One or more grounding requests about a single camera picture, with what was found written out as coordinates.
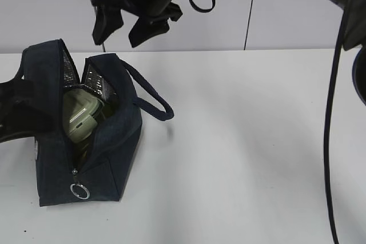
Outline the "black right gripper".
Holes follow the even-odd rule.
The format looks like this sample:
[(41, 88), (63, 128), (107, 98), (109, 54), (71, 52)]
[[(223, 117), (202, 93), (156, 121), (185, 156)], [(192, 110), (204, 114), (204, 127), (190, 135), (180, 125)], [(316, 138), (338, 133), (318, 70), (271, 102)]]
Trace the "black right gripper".
[(167, 33), (168, 20), (176, 22), (183, 15), (179, 5), (172, 0), (91, 0), (91, 4), (97, 11), (92, 32), (95, 45), (102, 45), (124, 25), (121, 10), (138, 17), (128, 35), (132, 47)]

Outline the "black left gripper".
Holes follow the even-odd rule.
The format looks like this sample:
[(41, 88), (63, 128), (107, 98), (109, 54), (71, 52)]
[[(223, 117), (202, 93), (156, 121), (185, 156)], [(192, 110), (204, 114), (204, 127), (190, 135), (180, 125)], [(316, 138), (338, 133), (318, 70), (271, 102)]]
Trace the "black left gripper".
[(1, 83), (1, 142), (52, 131), (51, 116), (32, 107), (34, 84), (24, 79)]

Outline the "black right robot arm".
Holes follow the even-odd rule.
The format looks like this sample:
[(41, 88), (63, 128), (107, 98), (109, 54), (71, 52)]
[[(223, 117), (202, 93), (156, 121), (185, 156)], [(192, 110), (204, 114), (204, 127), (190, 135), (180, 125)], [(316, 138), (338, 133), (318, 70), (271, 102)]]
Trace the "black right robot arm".
[(92, 37), (96, 45), (103, 44), (108, 37), (124, 24), (121, 12), (137, 16), (129, 33), (132, 47), (169, 31), (168, 20), (178, 21), (182, 16), (179, 5), (172, 0), (90, 0), (96, 8), (96, 22)]

